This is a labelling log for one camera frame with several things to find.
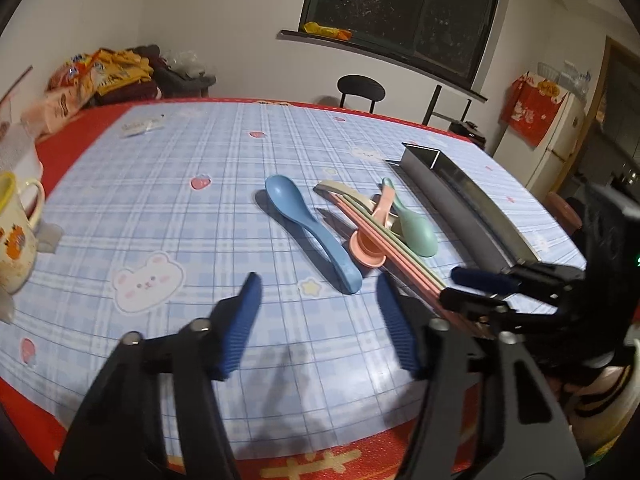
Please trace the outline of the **red cloth on fridge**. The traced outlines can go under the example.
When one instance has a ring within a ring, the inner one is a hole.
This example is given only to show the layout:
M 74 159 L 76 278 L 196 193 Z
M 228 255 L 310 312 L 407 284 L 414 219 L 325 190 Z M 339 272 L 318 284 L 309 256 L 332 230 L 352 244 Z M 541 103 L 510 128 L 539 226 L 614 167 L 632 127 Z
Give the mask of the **red cloth on fridge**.
M 500 120 L 536 148 L 567 95 L 568 92 L 556 82 L 526 72 L 511 84 Z

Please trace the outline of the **black folding stand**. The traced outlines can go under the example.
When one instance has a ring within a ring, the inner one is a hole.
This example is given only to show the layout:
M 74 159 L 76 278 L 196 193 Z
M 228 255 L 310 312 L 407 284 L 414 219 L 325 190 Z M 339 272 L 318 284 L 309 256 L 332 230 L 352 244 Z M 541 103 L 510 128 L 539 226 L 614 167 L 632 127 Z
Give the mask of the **black folding stand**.
M 469 118 L 471 105 L 472 100 L 467 96 L 459 96 L 442 84 L 436 84 L 428 101 L 422 125 L 462 136 L 484 151 L 486 138 L 476 123 Z

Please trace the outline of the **blue plastic spoon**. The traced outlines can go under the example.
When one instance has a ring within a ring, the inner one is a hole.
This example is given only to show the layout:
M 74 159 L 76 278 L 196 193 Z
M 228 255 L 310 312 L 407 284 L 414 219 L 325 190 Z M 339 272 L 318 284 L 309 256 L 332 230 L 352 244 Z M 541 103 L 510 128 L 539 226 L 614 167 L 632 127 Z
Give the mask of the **blue plastic spoon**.
M 300 226 L 320 244 L 346 292 L 359 292 L 362 286 L 360 270 L 331 232 L 310 212 L 297 185 L 282 174 L 274 174 L 265 180 L 265 189 L 278 213 Z

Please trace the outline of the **yellow packet on sill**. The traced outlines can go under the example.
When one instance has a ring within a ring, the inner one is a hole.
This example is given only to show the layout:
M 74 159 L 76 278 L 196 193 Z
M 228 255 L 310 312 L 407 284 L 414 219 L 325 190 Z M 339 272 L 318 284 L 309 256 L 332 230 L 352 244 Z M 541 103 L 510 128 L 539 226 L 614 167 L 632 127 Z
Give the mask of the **yellow packet on sill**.
M 303 24 L 303 31 L 306 32 L 307 35 L 338 41 L 349 41 L 352 39 L 352 32 L 348 29 L 320 25 L 317 22 L 307 22 Z

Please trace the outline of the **white refrigerator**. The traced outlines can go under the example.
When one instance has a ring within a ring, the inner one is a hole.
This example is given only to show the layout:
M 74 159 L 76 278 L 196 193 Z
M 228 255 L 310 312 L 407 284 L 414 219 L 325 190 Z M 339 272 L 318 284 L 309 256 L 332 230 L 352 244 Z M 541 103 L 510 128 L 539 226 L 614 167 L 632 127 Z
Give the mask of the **white refrigerator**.
M 565 101 L 536 148 L 532 148 L 511 127 L 506 126 L 495 150 L 494 159 L 498 164 L 537 200 L 543 200 L 551 191 L 573 154 L 585 119 L 582 101 L 574 93 L 566 91 L 568 95 Z

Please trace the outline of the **white lidded container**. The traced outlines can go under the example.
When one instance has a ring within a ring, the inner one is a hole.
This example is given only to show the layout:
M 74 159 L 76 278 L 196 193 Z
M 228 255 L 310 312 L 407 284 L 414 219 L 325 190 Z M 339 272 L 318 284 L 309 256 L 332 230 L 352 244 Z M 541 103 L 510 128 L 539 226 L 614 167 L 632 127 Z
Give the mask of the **white lidded container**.
M 13 172 L 23 208 L 31 212 L 36 204 L 37 189 L 26 181 L 40 181 L 43 164 L 38 158 L 35 140 L 19 122 L 1 127 L 1 171 Z

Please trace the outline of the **pink plastic spoon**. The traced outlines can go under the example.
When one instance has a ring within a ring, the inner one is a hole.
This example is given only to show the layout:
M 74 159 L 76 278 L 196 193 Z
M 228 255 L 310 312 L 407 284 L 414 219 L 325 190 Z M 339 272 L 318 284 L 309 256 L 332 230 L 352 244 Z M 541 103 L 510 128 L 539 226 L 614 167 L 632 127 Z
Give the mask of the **pink plastic spoon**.
M 392 209 L 395 191 L 388 185 L 382 186 L 382 194 L 378 203 L 373 209 L 372 217 L 378 220 L 382 226 L 386 226 L 386 221 Z M 375 240 L 371 238 L 363 229 L 358 228 L 352 233 L 349 239 L 349 250 L 355 259 L 370 269 L 376 269 L 383 265 L 386 255 Z

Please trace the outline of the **small white sachet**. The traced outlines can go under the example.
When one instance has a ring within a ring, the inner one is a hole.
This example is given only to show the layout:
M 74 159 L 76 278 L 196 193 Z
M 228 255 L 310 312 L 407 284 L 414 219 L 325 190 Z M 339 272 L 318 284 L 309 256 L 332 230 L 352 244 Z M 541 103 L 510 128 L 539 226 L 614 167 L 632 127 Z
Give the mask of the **small white sachet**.
M 165 118 L 163 118 L 163 116 L 146 118 L 138 122 L 130 122 L 129 124 L 123 125 L 119 135 L 122 138 L 132 138 L 133 136 L 141 136 L 142 134 L 161 129 L 164 125 Z

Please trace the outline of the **steel utensil tray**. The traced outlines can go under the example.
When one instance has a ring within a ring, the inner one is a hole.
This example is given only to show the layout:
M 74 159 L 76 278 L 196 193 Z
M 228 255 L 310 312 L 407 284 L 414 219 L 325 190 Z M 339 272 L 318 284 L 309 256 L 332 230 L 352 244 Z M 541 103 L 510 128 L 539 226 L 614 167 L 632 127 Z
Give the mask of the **steel utensil tray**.
M 539 260 L 506 214 L 443 151 L 412 143 L 404 147 L 399 168 L 435 207 L 480 269 L 499 272 Z

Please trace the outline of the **cream cartoon mug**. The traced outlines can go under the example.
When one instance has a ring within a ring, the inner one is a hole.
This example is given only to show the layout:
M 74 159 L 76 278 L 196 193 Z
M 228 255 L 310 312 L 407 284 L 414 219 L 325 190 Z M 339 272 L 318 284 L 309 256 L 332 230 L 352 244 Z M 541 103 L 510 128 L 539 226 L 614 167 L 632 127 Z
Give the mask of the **cream cartoon mug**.
M 15 294 L 32 273 L 37 253 L 36 226 L 41 218 L 44 188 L 40 181 L 28 179 L 24 188 L 37 190 L 34 210 L 29 214 L 22 205 L 22 192 L 18 189 L 15 174 L 6 171 L 1 175 L 1 287 Z

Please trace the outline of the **orange snack bag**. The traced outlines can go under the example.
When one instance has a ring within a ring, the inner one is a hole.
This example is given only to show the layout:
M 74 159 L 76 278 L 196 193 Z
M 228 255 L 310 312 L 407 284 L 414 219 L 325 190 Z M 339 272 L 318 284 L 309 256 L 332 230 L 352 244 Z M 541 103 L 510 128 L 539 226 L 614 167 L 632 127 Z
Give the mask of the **orange snack bag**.
M 90 54 L 76 54 L 66 60 L 49 78 L 47 90 L 73 87 L 78 84 L 82 76 L 91 68 L 93 56 Z

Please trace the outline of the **yellow snack bags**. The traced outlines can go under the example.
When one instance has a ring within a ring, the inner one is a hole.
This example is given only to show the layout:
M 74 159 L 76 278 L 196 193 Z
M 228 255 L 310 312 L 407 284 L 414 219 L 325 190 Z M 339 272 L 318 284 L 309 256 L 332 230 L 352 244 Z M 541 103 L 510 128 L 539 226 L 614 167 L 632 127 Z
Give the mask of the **yellow snack bags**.
M 150 81 L 153 73 L 149 59 L 131 50 L 100 49 L 93 53 L 89 68 L 94 90 L 99 96 L 130 84 Z

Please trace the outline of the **green plastic spoon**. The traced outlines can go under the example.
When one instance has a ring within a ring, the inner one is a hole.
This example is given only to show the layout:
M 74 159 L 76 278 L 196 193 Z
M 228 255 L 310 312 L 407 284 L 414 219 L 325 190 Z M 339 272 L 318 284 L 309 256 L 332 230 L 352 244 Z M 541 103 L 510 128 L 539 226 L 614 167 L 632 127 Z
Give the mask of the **green plastic spoon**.
M 393 212 L 395 217 L 388 216 L 385 222 L 387 229 L 400 236 L 417 255 L 428 258 L 437 254 L 437 237 L 427 218 L 408 209 L 398 194 L 394 196 Z

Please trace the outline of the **dark window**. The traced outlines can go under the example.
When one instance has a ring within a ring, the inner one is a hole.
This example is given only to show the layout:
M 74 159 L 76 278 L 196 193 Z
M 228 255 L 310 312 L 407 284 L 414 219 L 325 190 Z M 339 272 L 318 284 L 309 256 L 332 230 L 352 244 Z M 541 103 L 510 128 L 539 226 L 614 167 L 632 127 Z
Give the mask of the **dark window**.
M 304 0 L 295 30 L 279 37 L 333 44 L 382 58 L 473 99 L 499 0 Z M 348 29 L 349 41 L 307 35 L 303 24 Z

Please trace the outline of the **pink cracker package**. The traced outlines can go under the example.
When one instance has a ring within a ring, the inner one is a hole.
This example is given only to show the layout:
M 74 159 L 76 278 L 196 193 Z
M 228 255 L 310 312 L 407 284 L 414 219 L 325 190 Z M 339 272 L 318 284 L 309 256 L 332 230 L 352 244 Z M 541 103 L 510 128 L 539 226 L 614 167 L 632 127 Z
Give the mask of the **pink cracker package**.
M 91 99 L 92 93 L 80 87 L 63 87 L 47 92 L 21 114 L 21 122 L 35 136 L 57 133 Z

